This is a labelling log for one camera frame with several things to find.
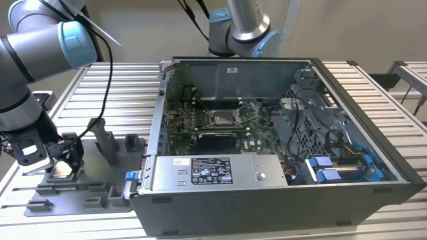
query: blue latch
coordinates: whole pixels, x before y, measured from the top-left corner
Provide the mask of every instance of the blue latch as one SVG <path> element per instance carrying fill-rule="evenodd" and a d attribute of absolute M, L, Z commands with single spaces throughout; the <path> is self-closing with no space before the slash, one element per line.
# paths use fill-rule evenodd
<path fill-rule="evenodd" d="M 362 179 L 368 182 L 381 182 L 381 181 L 384 181 L 384 174 L 382 174 L 381 170 L 374 168 L 372 170 L 372 172 L 369 173 L 369 175 L 365 176 Z"/>
<path fill-rule="evenodd" d="M 366 166 L 373 164 L 373 161 L 372 161 L 372 158 L 369 157 L 369 155 L 362 155 L 362 161 L 364 161 Z"/>
<path fill-rule="evenodd" d="M 341 180 L 341 176 L 334 169 L 317 171 L 314 176 L 320 184 Z"/>
<path fill-rule="evenodd" d="M 127 171 L 125 173 L 125 181 L 137 182 L 139 179 L 139 174 L 134 171 Z"/>
<path fill-rule="evenodd" d="M 309 158 L 309 165 L 316 168 L 330 168 L 333 167 L 332 160 L 328 156 L 313 156 Z"/>

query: black cable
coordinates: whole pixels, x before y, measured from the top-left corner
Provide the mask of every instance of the black cable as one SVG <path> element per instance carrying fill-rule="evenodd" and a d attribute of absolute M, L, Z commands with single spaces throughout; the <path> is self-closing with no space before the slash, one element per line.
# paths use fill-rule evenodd
<path fill-rule="evenodd" d="M 412 114 L 413 116 L 418 113 L 420 107 L 421 107 L 421 105 L 417 105 L 417 106 L 416 106 L 414 111 L 413 111 L 413 114 Z"/>
<path fill-rule="evenodd" d="M 201 28 L 200 28 L 198 23 L 196 21 L 196 16 L 194 16 L 194 13 L 192 11 L 192 8 L 188 6 L 185 0 L 182 0 L 184 4 L 181 3 L 180 0 L 176 0 L 176 1 L 178 2 L 178 5 L 180 5 L 181 9 L 186 13 L 186 15 L 188 15 L 194 27 L 197 28 L 198 32 L 201 33 L 202 37 L 205 38 L 206 41 L 209 41 L 209 39 L 208 39 L 206 35 L 204 34 L 204 32 L 201 31 Z"/>
<path fill-rule="evenodd" d="M 91 29 L 86 28 L 86 30 L 89 32 L 91 32 L 105 43 L 106 45 L 106 49 L 107 49 L 107 55 L 109 55 L 109 75 L 107 75 L 107 83 L 106 83 L 106 89 L 105 89 L 105 94 L 103 94 L 103 99 L 101 102 L 101 109 L 99 109 L 99 113 L 97 118 L 94 119 L 94 121 L 91 121 L 91 123 L 86 126 L 86 129 L 82 131 L 82 133 L 71 140 L 71 142 L 69 142 L 66 144 L 67 147 L 70 147 L 83 136 L 85 134 L 90 131 L 90 129 L 93 128 L 93 126 L 98 123 L 99 119 L 103 116 L 103 111 L 105 111 L 105 106 L 106 106 L 106 99 L 107 99 L 107 93 L 109 93 L 109 88 L 111 85 L 111 79 L 113 79 L 113 52 L 111 52 L 111 48 L 105 40 L 105 38 Z"/>
<path fill-rule="evenodd" d="M 312 89 L 312 88 L 301 88 L 301 89 L 298 89 L 298 90 L 296 91 L 296 93 L 293 94 L 293 97 L 292 97 L 292 98 L 293 98 L 293 102 L 294 102 L 294 110 L 296 110 L 296 112 L 294 112 L 294 121 L 293 121 L 292 130 L 290 130 L 290 135 L 289 135 L 289 137 L 288 137 L 286 144 L 285 144 L 285 149 L 286 149 L 288 154 L 289 154 L 297 161 L 300 161 L 300 156 L 298 156 L 297 152 L 296 152 L 296 154 L 290 152 L 290 141 L 292 141 L 292 138 L 293 138 L 294 133 L 296 133 L 296 128 L 297 128 L 297 124 L 298 124 L 298 117 L 300 117 L 300 107 L 298 107 L 297 99 L 301 100 L 301 101 L 304 102 L 304 104 L 308 106 L 308 104 L 305 103 L 305 101 L 304 101 L 300 97 L 297 97 L 297 94 L 298 94 L 301 91 L 312 91 L 312 92 L 316 92 L 317 94 L 320 94 L 320 92 L 316 91 L 316 90 Z M 318 123 L 325 127 L 325 129 L 332 132 L 332 129 L 328 127 L 328 125 L 326 125 L 322 121 L 320 121 L 320 119 L 318 119 L 318 117 L 316 116 L 316 114 L 313 114 L 313 117 L 314 117 L 314 119 L 318 121 Z"/>
<path fill-rule="evenodd" d="M 328 154 L 330 155 L 330 157 L 336 157 L 336 154 L 334 154 L 334 152 L 332 151 L 332 146 L 330 146 L 330 133 L 332 133 L 332 131 L 328 131 L 328 132 L 325 133 L 322 148 L 324 148 L 324 150 L 328 152 Z"/>
<path fill-rule="evenodd" d="M 405 101 L 410 89 L 412 89 L 412 86 L 408 87 L 408 89 L 406 89 L 406 91 L 405 91 L 405 94 L 404 94 L 404 96 L 402 96 L 402 99 L 401 99 L 400 104 L 402 104 L 402 102 Z"/>
<path fill-rule="evenodd" d="M 181 97 L 182 100 L 185 100 L 185 89 L 189 88 L 189 87 L 190 87 L 190 88 L 194 88 L 196 86 L 192 85 L 192 84 L 188 84 L 188 85 L 185 85 L 185 86 L 181 88 L 181 93 L 180 93 L 181 96 L 180 96 L 180 97 Z"/>
<path fill-rule="evenodd" d="M 298 103 L 294 100 L 294 121 L 293 121 L 293 126 L 292 126 L 292 130 L 290 130 L 290 135 L 288 136 L 288 140 L 285 143 L 285 149 L 288 154 L 297 160 L 300 161 L 300 156 L 294 153 L 290 152 L 290 140 L 293 138 L 294 132 L 296 132 L 296 127 L 298 125 L 298 118 L 300 118 L 300 107 L 298 107 Z"/>
<path fill-rule="evenodd" d="M 210 15 L 209 15 L 209 10 L 208 10 L 208 8 L 206 8 L 205 3 L 202 2 L 202 0 L 194 0 L 194 1 L 196 1 L 197 4 L 200 5 L 200 8 L 201 8 L 201 10 L 202 10 L 202 13 L 204 13 L 206 19 L 209 19 L 209 18 L 210 18 Z"/>
<path fill-rule="evenodd" d="M 69 16 L 71 17 L 71 19 L 75 18 L 75 16 L 73 15 L 73 12 L 69 10 L 69 8 L 66 7 L 66 4 L 62 2 L 62 0 L 58 0 L 58 4 L 61 5 L 61 7 L 65 9 L 65 12 L 69 14 Z"/>

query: white wall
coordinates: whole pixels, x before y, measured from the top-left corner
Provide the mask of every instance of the white wall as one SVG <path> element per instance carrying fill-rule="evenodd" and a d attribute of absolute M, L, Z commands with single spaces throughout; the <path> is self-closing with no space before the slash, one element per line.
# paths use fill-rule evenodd
<path fill-rule="evenodd" d="M 202 11 L 196 1 L 186 0 L 186 3 L 208 35 L 209 23 Z M 204 3 L 209 11 L 226 6 L 225 0 L 205 0 Z M 261 0 L 272 27 L 278 30 L 282 28 L 288 3 L 289 0 Z M 208 54 L 208 43 L 176 0 L 89 0 L 87 12 L 91 20 L 122 44 L 122 47 L 110 45 L 114 61 L 157 62 L 163 56 Z"/>
<path fill-rule="evenodd" d="M 427 61 L 427 0 L 301 0 L 286 56 L 354 60 L 384 72 Z"/>

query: power supply label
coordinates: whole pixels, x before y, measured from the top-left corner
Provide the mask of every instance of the power supply label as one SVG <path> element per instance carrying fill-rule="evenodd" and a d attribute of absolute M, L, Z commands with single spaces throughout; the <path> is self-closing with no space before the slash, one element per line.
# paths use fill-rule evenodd
<path fill-rule="evenodd" d="M 232 184 L 232 165 L 229 157 L 204 157 L 190 159 L 192 184 Z"/>

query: white sticker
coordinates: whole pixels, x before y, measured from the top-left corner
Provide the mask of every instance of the white sticker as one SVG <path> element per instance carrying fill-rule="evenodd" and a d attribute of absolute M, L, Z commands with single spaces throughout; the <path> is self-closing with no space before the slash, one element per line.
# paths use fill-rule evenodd
<path fill-rule="evenodd" d="M 173 158 L 173 165 L 189 166 L 189 158 Z"/>
<path fill-rule="evenodd" d="M 228 67 L 226 68 L 226 73 L 228 74 L 236 74 L 237 73 L 237 68 L 236 67 Z"/>

